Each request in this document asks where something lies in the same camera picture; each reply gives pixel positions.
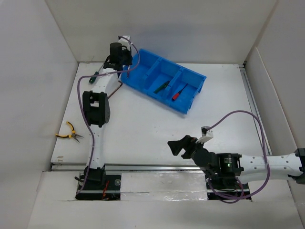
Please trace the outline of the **red-handled screwdriver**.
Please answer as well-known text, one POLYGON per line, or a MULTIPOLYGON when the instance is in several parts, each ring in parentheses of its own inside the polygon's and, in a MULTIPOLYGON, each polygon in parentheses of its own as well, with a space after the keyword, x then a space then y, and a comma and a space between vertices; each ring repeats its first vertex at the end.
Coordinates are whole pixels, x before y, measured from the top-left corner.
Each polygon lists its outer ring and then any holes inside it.
POLYGON ((177 92, 173 97, 172 97, 172 101, 176 101, 178 99, 178 97, 180 96, 180 94, 182 93, 182 91, 185 89, 185 87, 188 84, 186 84, 179 92, 177 92))

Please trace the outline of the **green-handled cutting pliers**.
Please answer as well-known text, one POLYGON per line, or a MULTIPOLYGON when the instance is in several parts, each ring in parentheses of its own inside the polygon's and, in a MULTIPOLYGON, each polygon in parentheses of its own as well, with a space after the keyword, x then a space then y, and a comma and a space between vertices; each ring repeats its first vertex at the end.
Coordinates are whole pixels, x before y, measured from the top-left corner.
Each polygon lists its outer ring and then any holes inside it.
POLYGON ((160 85, 157 89, 155 89, 154 93, 157 94, 159 93, 161 90, 165 89, 168 84, 170 83, 170 81, 166 81, 164 82, 162 85, 160 85))

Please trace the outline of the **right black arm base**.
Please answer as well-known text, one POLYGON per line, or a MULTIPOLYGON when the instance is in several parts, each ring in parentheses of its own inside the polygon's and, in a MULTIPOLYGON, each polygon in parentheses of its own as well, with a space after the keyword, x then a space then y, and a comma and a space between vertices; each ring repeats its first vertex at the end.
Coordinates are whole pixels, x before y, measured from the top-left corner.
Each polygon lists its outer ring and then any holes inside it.
POLYGON ((219 200, 223 203, 235 203, 237 200, 235 199, 227 199, 216 195, 213 190, 210 188, 210 185, 214 188, 216 192, 221 193, 222 195, 230 195, 234 197, 240 197, 242 194, 242 190, 244 191, 244 196, 250 194, 250 189, 248 184, 243 184, 243 188, 239 185, 238 181, 233 178, 223 179, 223 178, 206 178, 206 187, 207 187, 207 198, 208 200, 219 200))

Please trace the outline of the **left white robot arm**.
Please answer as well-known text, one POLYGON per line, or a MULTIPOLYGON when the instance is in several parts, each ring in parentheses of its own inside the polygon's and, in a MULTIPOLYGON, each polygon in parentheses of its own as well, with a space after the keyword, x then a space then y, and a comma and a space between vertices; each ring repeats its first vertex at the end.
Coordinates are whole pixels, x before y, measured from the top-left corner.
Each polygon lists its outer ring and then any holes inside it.
POLYGON ((84 170, 86 181, 95 189, 106 185, 104 176, 103 132, 110 120, 109 97, 119 87, 119 77, 124 66, 132 65, 132 48, 128 42, 120 40, 110 44, 110 54, 101 68, 89 79, 93 85, 82 94, 83 117, 91 135, 91 152, 84 170))

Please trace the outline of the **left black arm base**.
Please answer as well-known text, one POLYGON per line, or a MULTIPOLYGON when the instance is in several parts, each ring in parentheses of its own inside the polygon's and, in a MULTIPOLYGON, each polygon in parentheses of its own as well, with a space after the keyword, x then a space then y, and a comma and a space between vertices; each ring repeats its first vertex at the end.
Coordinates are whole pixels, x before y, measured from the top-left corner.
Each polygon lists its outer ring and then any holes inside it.
POLYGON ((121 175, 107 175, 105 168, 86 167, 78 177, 77 200, 118 201, 121 199, 121 175))

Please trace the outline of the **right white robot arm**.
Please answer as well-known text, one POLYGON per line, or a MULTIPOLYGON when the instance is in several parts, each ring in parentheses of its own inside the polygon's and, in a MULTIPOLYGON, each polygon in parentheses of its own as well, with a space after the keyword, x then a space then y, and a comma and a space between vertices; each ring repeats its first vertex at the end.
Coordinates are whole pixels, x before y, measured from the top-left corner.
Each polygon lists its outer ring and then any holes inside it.
POLYGON ((239 179, 243 184, 269 179, 294 180, 305 183, 305 150, 298 148, 284 156, 247 156, 237 153, 208 151, 204 144, 213 138, 207 133, 200 138, 186 135, 177 141, 168 141, 174 156, 181 150, 183 159, 191 159, 211 179, 213 187, 232 187, 239 179))

